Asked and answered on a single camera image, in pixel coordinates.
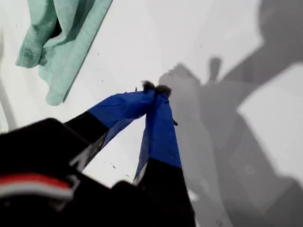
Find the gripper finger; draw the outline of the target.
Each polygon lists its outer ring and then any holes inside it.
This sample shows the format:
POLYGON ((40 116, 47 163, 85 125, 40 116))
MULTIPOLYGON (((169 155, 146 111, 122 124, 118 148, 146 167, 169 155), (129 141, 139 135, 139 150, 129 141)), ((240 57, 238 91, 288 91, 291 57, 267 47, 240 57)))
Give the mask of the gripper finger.
POLYGON ((143 81, 143 90, 112 95, 64 125, 89 145, 73 154, 70 165, 82 171, 119 132, 144 116, 154 102, 156 87, 143 81))
POLYGON ((195 212, 183 175, 170 94, 169 87, 156 86, 154 102, 146 114, 136 198, 147 226, 194 227, 195 212))

